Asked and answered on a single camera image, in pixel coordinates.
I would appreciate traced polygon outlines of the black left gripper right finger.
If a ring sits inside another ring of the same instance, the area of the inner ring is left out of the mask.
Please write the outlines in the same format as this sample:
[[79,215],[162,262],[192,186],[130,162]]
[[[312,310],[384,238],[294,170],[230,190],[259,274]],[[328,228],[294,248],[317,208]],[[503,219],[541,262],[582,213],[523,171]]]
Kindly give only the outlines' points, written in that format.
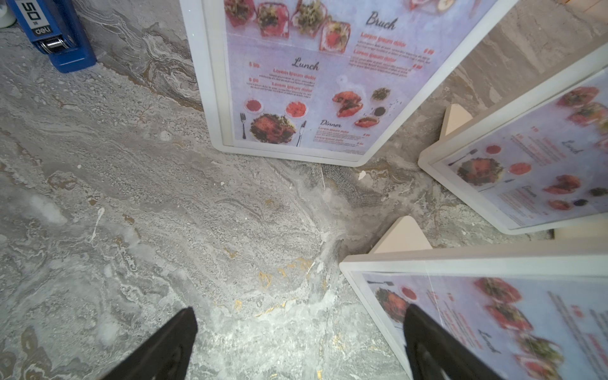
[[406,310],[403,330],[413,379],[501,379],[418,306]]

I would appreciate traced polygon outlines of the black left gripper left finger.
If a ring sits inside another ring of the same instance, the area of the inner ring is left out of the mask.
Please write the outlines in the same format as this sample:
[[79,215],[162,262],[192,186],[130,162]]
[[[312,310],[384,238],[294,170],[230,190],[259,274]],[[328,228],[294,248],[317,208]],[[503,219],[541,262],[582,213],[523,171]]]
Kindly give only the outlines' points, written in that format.
[[198,325],[193,308],[180,310],[105,379],[184,379]]

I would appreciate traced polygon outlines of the white menu holder front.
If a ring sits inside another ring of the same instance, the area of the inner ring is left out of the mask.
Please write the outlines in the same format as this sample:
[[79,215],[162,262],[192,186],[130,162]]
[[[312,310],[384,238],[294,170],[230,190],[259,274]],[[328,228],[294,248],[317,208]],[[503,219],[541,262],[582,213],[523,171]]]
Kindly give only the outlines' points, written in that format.
[[607,377],[607,240],[431,247],[411,217],[340,263],[406,373],[419,307],[503,379]]

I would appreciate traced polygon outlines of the white menu holder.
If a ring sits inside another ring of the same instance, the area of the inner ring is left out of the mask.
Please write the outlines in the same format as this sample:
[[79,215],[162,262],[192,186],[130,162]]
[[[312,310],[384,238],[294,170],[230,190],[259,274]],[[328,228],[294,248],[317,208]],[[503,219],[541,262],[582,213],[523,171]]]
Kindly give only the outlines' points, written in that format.
[[607,377],[607,240],[431,247],[411,217],[340,263],[406,373],[419,307],[503,379]]
[[183,1],[212,146],[356,167],[512,1]]
[[607,215],[607,41],[425,149],[419,167],[505,234]]

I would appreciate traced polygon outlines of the white menu holder back right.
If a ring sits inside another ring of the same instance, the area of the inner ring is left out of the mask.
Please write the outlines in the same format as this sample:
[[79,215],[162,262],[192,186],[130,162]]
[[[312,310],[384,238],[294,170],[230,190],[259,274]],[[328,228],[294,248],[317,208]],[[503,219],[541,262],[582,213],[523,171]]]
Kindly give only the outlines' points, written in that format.
[[419,167],[505,234],[607,215],[607,41],[425,149]]

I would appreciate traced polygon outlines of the white menu holder back left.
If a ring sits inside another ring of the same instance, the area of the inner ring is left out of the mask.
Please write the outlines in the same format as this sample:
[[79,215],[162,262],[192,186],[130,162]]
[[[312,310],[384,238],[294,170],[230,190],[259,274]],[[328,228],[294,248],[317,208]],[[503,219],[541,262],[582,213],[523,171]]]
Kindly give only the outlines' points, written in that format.
[[512,1],[183,1],[212,146],[356,167]]

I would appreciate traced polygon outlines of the blue stapler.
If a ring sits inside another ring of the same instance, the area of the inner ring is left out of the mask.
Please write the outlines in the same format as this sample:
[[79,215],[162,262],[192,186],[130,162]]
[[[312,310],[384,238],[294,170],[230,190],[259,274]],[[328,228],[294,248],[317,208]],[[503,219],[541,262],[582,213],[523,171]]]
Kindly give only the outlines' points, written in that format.
[[71,0],[8,0],[28,40],[68,74],[94,66],[97,57]]

